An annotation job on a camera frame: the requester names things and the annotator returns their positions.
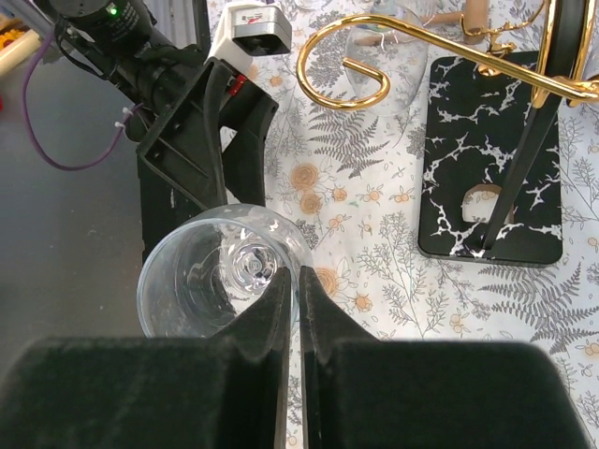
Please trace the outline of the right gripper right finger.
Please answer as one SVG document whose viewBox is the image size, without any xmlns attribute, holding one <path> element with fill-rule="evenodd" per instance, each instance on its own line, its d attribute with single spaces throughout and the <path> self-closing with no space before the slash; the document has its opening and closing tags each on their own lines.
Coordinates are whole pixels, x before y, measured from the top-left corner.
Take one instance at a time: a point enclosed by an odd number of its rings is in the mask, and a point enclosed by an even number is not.
<svg viewBox="0 0 599 449">
<path fill-rule="evenodd" d="M 299 276 L 308 448 L 588 448 L 550 358 L 528 343 L 379 340 Z"/>
</svg>

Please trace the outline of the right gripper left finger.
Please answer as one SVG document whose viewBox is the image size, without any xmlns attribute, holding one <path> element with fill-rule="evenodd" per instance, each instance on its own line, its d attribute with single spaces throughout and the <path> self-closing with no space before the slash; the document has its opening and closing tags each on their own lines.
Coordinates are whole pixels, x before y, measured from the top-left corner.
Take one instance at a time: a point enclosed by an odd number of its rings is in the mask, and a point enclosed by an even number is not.
<svg viewBox="0 0 599 449">
<path fill-rule="evenodd" d="M 290 272 L 209 338 L 54 338 L 1 387 L 5 448 L 282 448 Z"/>
</svg>

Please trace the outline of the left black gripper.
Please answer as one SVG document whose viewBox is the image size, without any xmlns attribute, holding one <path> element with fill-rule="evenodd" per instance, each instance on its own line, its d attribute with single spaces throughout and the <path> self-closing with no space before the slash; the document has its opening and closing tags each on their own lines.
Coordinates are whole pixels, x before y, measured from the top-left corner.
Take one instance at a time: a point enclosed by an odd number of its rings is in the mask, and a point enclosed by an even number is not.
<svg viewBox="0 0 599 449">
<path fill-rule="evenodd" d="M 198 206 L 229 196 L 266 205 L 264 153 L 277 102 L 239 70 L 215 58 L 182 85 L 168 72 L 153 83 L 155 119 L 139 159 Z"/>
</svg>

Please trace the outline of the clear wine glass front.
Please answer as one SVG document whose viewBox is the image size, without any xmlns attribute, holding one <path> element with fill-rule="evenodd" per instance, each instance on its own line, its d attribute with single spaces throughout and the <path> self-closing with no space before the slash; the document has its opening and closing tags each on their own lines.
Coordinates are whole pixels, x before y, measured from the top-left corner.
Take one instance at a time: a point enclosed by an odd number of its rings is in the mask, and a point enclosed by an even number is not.
<svg viewBox="0 0 599 449">
<path fill-rule="evenodd" d="M 162 238 L 143 263 L 137 310 L 150 338 L 209 338 L 266 291 L 276 271 L 291 273 L 299 293 L 312 251 L 299 228 L 279 213 L 233 204 L 200 213 Z"/>
</svg>

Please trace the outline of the ribbed glass tumbler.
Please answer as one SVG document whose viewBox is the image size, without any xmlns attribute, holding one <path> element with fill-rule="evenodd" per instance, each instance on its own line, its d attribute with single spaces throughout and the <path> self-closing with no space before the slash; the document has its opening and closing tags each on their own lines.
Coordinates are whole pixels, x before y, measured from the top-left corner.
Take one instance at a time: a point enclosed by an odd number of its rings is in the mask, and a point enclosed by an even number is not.
<svg viewBox="0 0 599 449">
<path fill-rule="evenodd" d="M 400 116 L 416 98 L 428 62 L 428 43 L 396 30 L 351 29 L 345 56 L 388 75 L 388 95 L 369 111 L 379 117 Z"/>
</svg>

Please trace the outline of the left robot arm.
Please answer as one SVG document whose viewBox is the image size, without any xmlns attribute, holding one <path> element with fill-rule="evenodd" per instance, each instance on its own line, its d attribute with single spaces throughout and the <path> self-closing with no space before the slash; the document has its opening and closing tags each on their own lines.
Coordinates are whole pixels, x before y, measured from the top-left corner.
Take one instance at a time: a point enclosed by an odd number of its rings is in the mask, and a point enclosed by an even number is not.
<svg viewBox="0 0 599 449">
<path fill-rule="evenodd" d="M 51 1 L 71 43 L 141 106 L 129 127 L 140 162 L 202 210 L 264 205 L 264 151 L 277 102 L 250 77 L 256 57 L 288 53 L 291 26 L 272 1 L 226 3 L 216 27 L 194 4 L 197 42 L 177 48 L 141 1 Z"/>
</svg>

